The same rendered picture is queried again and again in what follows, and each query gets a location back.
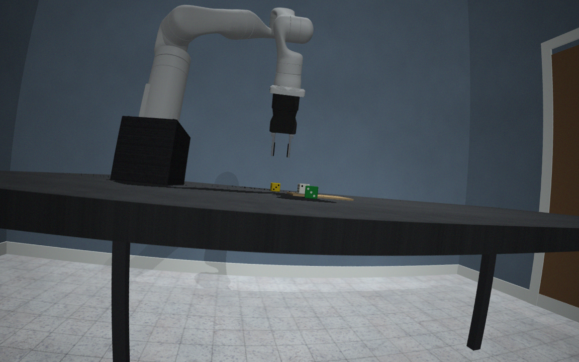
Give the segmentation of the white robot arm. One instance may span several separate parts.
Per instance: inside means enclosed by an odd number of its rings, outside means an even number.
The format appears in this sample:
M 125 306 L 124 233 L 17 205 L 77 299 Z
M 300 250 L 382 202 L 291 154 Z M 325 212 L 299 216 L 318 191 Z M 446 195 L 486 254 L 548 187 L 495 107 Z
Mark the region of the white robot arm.
M 276 72 L 302 75 L 303 55 L 288 49 L 286 43 L 308 43 L 314 28 L 310 19 L 295 15 L 291 9 L 275 8 L 271 10 L 267 27 L 250 10 L 191 5 L 174 8 L 159 25 L 151 75 L 143 91 L 139 117 L 180 120 L 191 62 L 187 48 L 200 35 L 221 34 L 232 40 L 275 39 Z

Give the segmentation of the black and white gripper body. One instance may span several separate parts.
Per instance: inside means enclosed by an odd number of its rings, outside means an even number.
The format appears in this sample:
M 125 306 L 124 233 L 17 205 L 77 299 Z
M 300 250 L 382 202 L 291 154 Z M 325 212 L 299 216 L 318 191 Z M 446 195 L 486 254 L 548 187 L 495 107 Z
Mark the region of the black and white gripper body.
M 276 72 L 274 85 L 271 85 L 269 92 L 273 94 L 273 117 L 269 131 L 296 134 L 299 100 L 305 96 L 304 89 L 301 89 L 301 75 Z

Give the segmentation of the white die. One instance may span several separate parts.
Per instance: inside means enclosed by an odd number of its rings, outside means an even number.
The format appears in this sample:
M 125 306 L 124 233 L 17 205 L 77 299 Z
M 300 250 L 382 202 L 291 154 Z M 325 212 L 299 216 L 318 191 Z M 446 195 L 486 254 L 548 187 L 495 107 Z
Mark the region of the white die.
M 310 184 L 298 184 L 298 194 L 305 194 L 306 186 L 310 186 Z

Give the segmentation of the green die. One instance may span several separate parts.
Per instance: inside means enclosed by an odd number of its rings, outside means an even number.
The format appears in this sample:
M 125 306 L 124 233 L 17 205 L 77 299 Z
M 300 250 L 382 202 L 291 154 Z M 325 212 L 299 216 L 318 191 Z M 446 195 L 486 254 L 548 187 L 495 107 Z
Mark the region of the green die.
M 306 186 L 304 198 L 305 198 L 305 199 L 317 199 L 317 198 L 318 198 L 318 197 L 317 197 L 317 196 L 318 196 L 318 192 L 319 192 L 319 187 Z

